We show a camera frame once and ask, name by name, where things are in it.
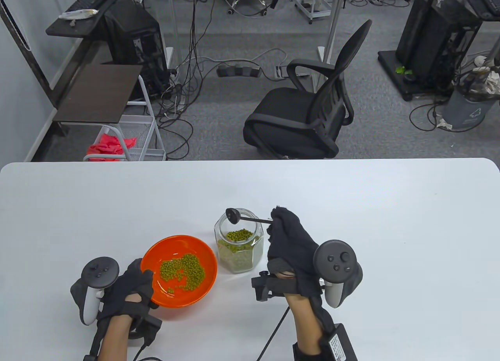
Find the person's right hand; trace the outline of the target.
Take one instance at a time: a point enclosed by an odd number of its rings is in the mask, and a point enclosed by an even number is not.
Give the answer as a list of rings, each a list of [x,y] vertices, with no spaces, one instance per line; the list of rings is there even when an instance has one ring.
[[[268,271],[271,275],[291,279],[287,284],[274,282],[270,289],[303,297],[319,297],[322,290],[314,267],[318,244],[303,228],[298,216],[285,207],[277,206],[270,216],[273,223],[267,229],[270,242]]]

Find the person's left hand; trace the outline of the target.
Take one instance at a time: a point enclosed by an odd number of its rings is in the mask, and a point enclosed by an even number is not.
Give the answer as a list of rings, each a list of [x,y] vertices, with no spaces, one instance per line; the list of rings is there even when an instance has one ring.
[[[152,301],[154,272],[141,270],[142,259],[134,260],[105,293],[98,322],[117,316],[129,316],[133,320],[145,318],[150,309],[159,305]]]

